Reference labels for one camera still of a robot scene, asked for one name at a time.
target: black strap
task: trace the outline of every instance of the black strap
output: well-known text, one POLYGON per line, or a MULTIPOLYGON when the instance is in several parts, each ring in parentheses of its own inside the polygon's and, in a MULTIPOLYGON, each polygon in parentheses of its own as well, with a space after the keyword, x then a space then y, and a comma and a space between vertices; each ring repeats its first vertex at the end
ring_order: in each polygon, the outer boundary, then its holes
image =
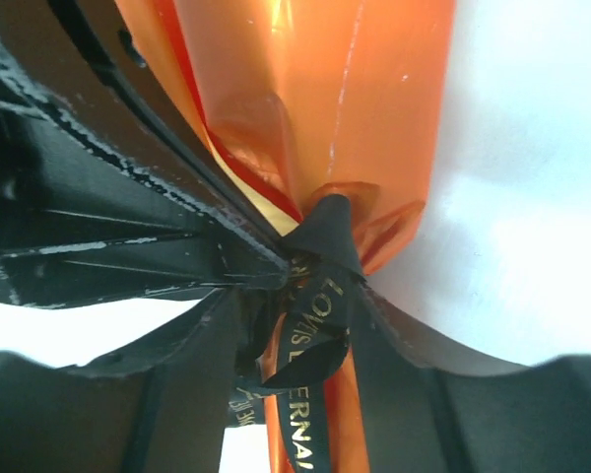
MULTIPOLYGON (((258 376, 239 376, 230 402, 230 425, 236 425, 232 406, 252 422, 260 418, 254 406, 261 405, 262 397, 281 394, 280 429, 296 472, 331 472, 324 381, 348 354, 353 297, 363 279, 350 217, 347 198, 328 196, 285 236, 284 246, 295 256, 295 264, 289 290, 283 294, 287 307, 277 371, 262 383, 258 376)), ((247 353, 260 356, 259 345, 264 349, 270 337, 267 333, 257 337, 247 353)))

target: orange cellophane wrap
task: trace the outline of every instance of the orange cellophane wrap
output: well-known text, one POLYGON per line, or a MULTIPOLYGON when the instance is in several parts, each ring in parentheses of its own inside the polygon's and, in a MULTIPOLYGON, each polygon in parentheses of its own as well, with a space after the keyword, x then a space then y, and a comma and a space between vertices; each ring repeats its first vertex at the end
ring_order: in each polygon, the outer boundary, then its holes
MULTIPOLYGON (((454 0, 116 0, 215 160, 285 234, 324 195, 353 204, 366 274, 427 201, 454 0)), ((280 327, 264 355, 276 366, 280 327)), ((368 471, 352 355, 325 383, 333 471, 368 471)), ((274 473, 290 473, 274 398, 274 473)))

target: orange plastic wrap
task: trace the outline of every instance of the orange plastic wrap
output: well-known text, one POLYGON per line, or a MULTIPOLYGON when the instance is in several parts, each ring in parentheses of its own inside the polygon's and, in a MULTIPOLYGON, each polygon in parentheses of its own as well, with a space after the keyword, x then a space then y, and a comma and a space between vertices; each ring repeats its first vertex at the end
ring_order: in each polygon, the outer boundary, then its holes
MULTIPOLYGON (((339 192, 353 204, 366 274, 411 240, 427 201, 454 0, 116 4, 190 126, 279 232, 339 192)), ((325 393, 333 471, 367 472, 350 355, 325 393)), ((275 399, 266 411, 272 471, 290 473, 275 399)))

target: black plastic piece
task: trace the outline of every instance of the black plastic piece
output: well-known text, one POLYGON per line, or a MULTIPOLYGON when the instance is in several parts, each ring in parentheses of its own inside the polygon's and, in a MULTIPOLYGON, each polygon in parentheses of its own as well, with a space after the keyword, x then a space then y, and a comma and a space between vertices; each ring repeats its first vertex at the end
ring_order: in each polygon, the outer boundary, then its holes
POLYGON ((283 287, 276 234, 127 57, 113 2, 88 12, 111 52, 74 1, 0 3, 0 303, 283 287))
POLYGON ((372 472, 591 473, 591 357, 469 377, 418 368, 366 295, 351 336, 372 472))
POLYGON ((237 311, 236 291, 216 292, 138 363, 131 345, 68 370, 0 354, 0 473, 218 471, 237 311))

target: black ribbon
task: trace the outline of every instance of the black ribbon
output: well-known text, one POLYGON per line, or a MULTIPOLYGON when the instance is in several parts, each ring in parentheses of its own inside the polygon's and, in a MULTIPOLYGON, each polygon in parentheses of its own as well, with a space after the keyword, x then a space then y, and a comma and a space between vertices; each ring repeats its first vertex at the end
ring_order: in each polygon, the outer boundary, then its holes
POLYGON ((230 425, 261 423, 262 398, 277 398, 281 434, 296 472, 331 472, 324 381, 349 350, 353 297, 364 279, 351 231, 350 201, 322 199, 307 218, 283 238, 294 257, 289 287, 257 312, 249 344, 239 352, 230 400, 230 425), (276 373, 260 382, 258 359, 281 311, 286 312, 276 373))

